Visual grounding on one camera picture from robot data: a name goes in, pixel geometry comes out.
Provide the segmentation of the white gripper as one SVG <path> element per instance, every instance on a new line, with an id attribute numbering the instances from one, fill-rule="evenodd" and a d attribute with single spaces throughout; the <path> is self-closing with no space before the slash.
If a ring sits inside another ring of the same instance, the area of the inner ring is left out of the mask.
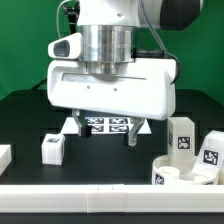
<path id="1" fill-rule="evenodd" d="M 115 74 L 91 74 L 79 59 L 79 33 L 48 45 L 53 59 L 47 72 L 47 96 L 54 106 L 71 108 L 78 135 L 91 136 L 86 112 L 129 116 L 131 129 L 124 145 L 134 147 L 145 119 L 164 120 L 175 111 L 176 62 L 173 59 L 137 58 L 118 65 Z"/>

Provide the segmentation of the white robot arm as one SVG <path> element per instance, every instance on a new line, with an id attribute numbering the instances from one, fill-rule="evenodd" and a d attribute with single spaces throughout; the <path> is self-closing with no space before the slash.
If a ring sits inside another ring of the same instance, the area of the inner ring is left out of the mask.
<path id="1" fill-rule="evenodd" d="M 178 59 L 164 46 L 137 47 L 141 27 L 183 30 L 199 16 L 203 0 L 78 0 L 78 30 L 48 45 L 53 59 L 47 95 L 54 106 L 70 108 L 78 134 L 91 127 L 85 111 L 127 116 L 133 127 L 126 143 L 136 144 L 147 119 L 165 120 L 175 111 Z"/>

